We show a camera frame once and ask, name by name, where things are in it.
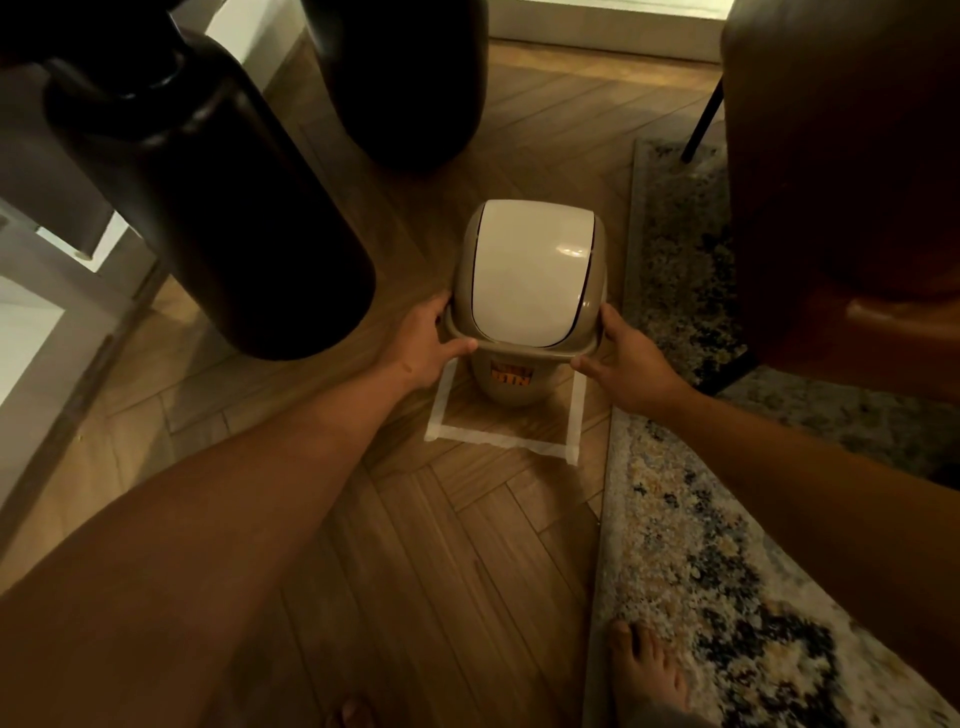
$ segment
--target wooden floor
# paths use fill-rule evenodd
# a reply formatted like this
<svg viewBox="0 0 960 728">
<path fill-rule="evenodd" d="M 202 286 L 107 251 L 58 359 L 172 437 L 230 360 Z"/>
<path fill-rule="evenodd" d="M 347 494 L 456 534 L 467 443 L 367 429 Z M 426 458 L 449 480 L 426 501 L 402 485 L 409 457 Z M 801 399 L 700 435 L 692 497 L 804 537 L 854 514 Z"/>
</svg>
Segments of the wooden floor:
<svg viewBox="0 0 960 728">
<path fill-rule="evenodd" d="M 0 590 L 135 483 L 369 363 L 396 315 L 448 283 L 484 200 L 595 210 L 618 301 L 633 141 L 686 138 L 718 79 L 714 66 L 494 43 L 475 139 L 414 179 L 375 168 L 346 138 L 302 44 L 268 97 L 374 259 L 371 314 L 329 352 L 263 362 L 234 352 L 169 282 L 0 562 Z M 722 136 L 721 112 L 708 140 Z M 563 442 L 570 381 L 544 405 L 505 412 L 461 366 L 446 421 Z M 317 726 L 350 693 L 385 726 L 579 722 L 609 403 L 589 386 L 573 468 L 426 443 L 432 399 L 404 402 L 379 432 L 208 724 Z"/>
</svg>

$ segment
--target white lid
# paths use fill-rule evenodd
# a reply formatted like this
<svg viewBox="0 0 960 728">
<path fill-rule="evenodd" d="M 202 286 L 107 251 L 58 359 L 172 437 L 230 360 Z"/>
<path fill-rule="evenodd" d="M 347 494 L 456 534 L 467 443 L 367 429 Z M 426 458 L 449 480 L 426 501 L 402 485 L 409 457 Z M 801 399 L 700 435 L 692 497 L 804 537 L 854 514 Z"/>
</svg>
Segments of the white lid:
<svg viewBox="0 0 960 728">
<path fill-rule="evenodd" d="M 473 263 L 473 321 L 492 341 L 559 344 L 580 309 L 593 213 L 526 200 L 490 200 Z"/>
</svg>

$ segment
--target trash bin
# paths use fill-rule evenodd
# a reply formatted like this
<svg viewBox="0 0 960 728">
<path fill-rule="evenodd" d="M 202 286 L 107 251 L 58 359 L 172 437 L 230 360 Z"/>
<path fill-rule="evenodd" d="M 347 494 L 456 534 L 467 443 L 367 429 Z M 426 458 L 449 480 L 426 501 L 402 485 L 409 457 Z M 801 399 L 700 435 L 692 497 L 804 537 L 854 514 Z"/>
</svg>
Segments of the trash bin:
<svg viewBox="0 0 960 728">
<path fill-rule="evenodd" d="M 590 210 L 489 200 L 473 213 L 444 325 L 479 346 L 470 364 L 494 400 L 522 405 L 554 389 L 560 365 L 596 351 L 607 298 L 607 242 Z"/>
</svg>

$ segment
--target patterned rug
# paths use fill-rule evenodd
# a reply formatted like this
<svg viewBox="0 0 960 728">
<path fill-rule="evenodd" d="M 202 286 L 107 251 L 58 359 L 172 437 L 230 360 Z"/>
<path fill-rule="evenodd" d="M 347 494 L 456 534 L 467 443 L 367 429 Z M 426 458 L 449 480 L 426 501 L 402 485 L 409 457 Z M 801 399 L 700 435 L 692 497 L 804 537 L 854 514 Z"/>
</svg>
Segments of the patterned rug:
<svg viewBox="0 0 960 728">
<path fill-rule="evenodd" d="M 724 148 L 690 165 L 638 142 L 624 315 L 690 381 L 743 351 Z M 960 454 L 956 408 L 761 367 L 722 398 L 911 473 Z M 678 653 L 691 708 L 723 726 L 960 726 L 912 669 L 766 535 L 700 459 L 614 410 L 584 726 L 612 725 L 604 628 L 643 619 Z"/>
</svg>

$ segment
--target dark vase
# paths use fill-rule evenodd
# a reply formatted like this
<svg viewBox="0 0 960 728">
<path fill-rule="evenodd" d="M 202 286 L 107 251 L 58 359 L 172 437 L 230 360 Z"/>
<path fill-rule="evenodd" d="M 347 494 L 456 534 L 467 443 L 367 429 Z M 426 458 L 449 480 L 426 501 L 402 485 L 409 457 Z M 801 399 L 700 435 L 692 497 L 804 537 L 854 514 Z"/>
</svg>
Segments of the dark vase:
<svg viewBox="0 0 960 728">
<path fill-rule="evenodd" d="M 487 0 L 301 0 L 350 137 L 381 164 L 455 157 L 487 96 Z"/>
<path fill-rule="evenodd" d="M 177 55 L 167 81 L 125 94 L 78 92 L 49 64 L 51 127 L 237 349 L 336 344 L 370 306 L 369 257 L 233 57 L 202 37 Z"/>
</svg>

